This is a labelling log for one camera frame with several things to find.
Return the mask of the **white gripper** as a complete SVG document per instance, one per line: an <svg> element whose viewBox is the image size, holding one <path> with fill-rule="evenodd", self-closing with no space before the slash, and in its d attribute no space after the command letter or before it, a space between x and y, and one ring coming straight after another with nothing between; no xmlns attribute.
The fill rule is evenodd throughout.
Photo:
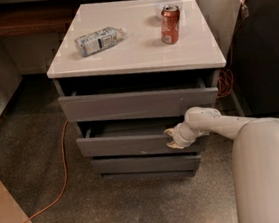
<svg viewBox="0 0 279 223"><path fill-rule="evenodd" d="M204 130L192 129L186 122L177 124L174 128L167 128L165 135L173 137L166 145L172 149L184 149L191 146L199 137L208 136Z"/></svg>

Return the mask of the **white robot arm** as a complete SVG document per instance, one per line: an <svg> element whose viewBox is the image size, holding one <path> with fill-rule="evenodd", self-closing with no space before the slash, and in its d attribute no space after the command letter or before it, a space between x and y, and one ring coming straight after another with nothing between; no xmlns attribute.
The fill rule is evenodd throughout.
<svg viewBox="0 0 279 223"><path fill-rule="evenodd" d="M232 168L239 223L279 223L279 119L225 116L192 107L183 122L168 128L167 144L185 149L214 132L233 143Z"/></svg>

